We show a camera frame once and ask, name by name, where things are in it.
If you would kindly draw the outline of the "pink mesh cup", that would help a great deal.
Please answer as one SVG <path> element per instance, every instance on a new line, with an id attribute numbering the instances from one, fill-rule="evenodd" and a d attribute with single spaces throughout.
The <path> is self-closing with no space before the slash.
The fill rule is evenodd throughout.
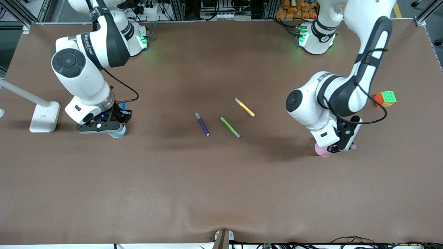
<path id="1" fill-rule="evenodd" d="M 317 153 L 318 156 L 321 157 L 328 157 L 331 156 L 333 153 L 330 151 L 329 146 L 326 147 L 320 147 L 317 143 L 315 143 L 315 152 Z"/>

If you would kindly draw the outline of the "light blue mesh cup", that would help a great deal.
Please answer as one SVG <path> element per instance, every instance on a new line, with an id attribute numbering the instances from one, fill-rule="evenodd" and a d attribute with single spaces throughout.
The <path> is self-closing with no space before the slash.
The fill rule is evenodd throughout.
<path id="1" fill-rule="evenodd" d="M 121 130 L 118 132 L 110 132 L 108 135 L 110 135 L 113 138 L 120 138 L 123 137 L 123 135 L 126 133 L 126 126 L 124 124 L 121 125 Z"/>

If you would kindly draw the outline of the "white lamp stand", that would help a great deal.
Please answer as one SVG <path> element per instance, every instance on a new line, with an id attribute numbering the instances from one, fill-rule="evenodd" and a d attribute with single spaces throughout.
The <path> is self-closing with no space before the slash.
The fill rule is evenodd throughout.
<path id="1" fill-rule="evenodd" d="M 61 104 L 57 101 L 46 101 L 16 85 L 0 79 L 0 86 L 36 104 L 29 126 L 32 133 L 51 133 L 57 126 Z"/>

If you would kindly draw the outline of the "colourful puzzle cube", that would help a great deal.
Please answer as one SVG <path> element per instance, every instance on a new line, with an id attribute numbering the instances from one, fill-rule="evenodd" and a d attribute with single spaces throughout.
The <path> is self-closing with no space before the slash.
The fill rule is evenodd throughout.
<path id="1" fill-rule="evenodd" d="M 397 102 L 397 98 L 393 91 L 382 91 L 374 96 L 377 107 L 389 107 Z"/>

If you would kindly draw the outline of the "purple marker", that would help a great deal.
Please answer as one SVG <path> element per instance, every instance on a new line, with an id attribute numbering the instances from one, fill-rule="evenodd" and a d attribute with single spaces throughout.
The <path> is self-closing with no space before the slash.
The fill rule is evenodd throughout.
<path id="1" fill-rule="evenodd" d="M 199 123 L 200 126 L 201 126 L 201 129 L 204 131 L 204 134 L 205 134 L 206 136 L 210 136 L 210 132 L 209 132 L 209 130 L 207 129 L 207 126 L 205 125 L 204 120 L 201 118 L 201 116 L 199 115 L 199 113 L 196 112 L 196 113 L 195 113 L 195 116 L 196 116 L 196 118 L 197 118 L 198 123 Z"/>

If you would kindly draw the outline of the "yellow marker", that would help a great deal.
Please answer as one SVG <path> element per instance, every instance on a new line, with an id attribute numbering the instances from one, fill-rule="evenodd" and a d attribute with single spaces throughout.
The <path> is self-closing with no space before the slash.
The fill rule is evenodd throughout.
<path id="1" fill-rule="evenodd" d="M 234 101 L 242 107 L 242 109 L 245 110 L 245 112 L 248 113 L 248 115 L 250 115 L 251 117 L 255 117 L 255 113 L 250 110 L 242 101 L 240 101 L 238 98 L 235 98 Z"/>

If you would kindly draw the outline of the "green marker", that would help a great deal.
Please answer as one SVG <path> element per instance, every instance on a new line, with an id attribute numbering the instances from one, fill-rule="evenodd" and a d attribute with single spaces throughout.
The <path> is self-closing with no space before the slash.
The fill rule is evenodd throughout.
<path id="1" fill-rule="evenodd" d="M 240 138 L 241 135 L 234 129 L 233 126 L 223 117 L 220 117 L 221 122 L 237 137 Z"/>

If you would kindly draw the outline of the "brown table mat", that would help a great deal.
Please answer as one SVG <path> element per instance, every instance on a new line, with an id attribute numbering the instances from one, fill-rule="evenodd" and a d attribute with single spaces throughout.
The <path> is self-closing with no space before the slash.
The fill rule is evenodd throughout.
<path id="1" fill-rule="evenodd" d="M 147 52 L 109 70 L 140 95 L 119 139 L 80 134 L 64 110 L 33 134 L 35 105 L 0 90 L 0 244 L 206 242 L 223 228 L 245 242 L 443 242 L 443 73 L 424 27 L 392 23 L 371 93 L 397 102 L 326 158 L 285 102 L 319 71 L 349 74 L 359 39 L 344 25 L 312 56 L 271 21 L 157 24 Z"/>

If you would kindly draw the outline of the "orange packaged goods pile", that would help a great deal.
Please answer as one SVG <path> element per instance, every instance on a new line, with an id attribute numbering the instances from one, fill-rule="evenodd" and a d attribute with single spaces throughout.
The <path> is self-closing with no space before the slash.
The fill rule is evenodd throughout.
<path id="1" fill-rule="evenodd" d="M 276 19 L 316 19 L 319 4 L 316 0 L 280 0 Z"/>

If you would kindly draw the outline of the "aluminium frame profile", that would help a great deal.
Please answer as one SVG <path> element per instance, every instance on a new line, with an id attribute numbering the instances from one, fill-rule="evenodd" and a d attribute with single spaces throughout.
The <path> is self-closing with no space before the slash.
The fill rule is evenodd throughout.
<path id="1" fill-rule="evenodd" d="M 416 27 L 426 26 L 426 19 L 431 16 L 440 6 L 443 5 L 443 0 L 431 0 L 429 4 L 414 17 Z"/>
<path id="2" fill-rule="evenodd" d="M 23 3 L 23 0 L 0 0 L 0 30 L 28 32 L 31 25 L 38 21 Z"/>

